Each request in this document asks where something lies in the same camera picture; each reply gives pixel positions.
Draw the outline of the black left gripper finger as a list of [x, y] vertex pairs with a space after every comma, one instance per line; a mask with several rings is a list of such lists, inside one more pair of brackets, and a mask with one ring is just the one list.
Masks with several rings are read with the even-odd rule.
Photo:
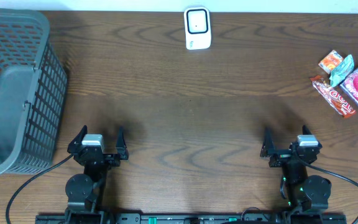
[[84, 136], [88, 133], [87, 125], [84, 125], [76, 137], [69, 143], [68, 150], [78, 150], [82, 145]]
[[124, 128], [120, 127], [117, 135], [116, 150], [118, 154], [127, 154], [127, 146], [124, 140]]

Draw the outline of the red white snack bar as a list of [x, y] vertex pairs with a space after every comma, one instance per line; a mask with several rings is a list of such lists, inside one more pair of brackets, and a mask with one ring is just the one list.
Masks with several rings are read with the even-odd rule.
[[356, 110], [321, 75], [311, 77], [312, 86], [343, 118], [350, 118]]

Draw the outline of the teal snack wrapper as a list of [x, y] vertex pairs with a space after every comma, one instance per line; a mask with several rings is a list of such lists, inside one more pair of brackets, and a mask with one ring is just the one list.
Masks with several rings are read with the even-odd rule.
[[354, 59], [352, 55], [348, 55], [337, 67], [331, 71], [330, 85], [338, 86], [344, 79], [354, 70]]

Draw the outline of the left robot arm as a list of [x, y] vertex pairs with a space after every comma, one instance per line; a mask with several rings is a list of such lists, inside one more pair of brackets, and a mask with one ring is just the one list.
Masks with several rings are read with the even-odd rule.
[[84, 167], [82, 174], [76, 174], [67, 181], [65, 193], [68, 205], [63, 223], [115, 223], [115, 215], [101, 206], [108, 171], [128, 160], [129, 153], [124, 140], [124, 129], [119, 128], [116, 139], [116, 153], [105, 153], [104, 140], [100, 134], [89, 134], [83, 126], [69, 143], [68, 153]]

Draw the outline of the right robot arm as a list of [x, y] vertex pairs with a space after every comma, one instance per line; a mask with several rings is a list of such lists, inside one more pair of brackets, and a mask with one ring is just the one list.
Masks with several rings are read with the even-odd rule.
[[260, 157], [269, 158], [269, 166], [281, 168], [282, 198], [289, 207], [278, 217], [282, 223], [322, 223], [322, 212], [328, 209], [331, 182], [319, 175], [308, 175], [306, 166], [317, 160], [322, 148], [310, 130], [302, 127], [302, 134], [286, 149], [274, 145], [269, 129], [264, 131]]

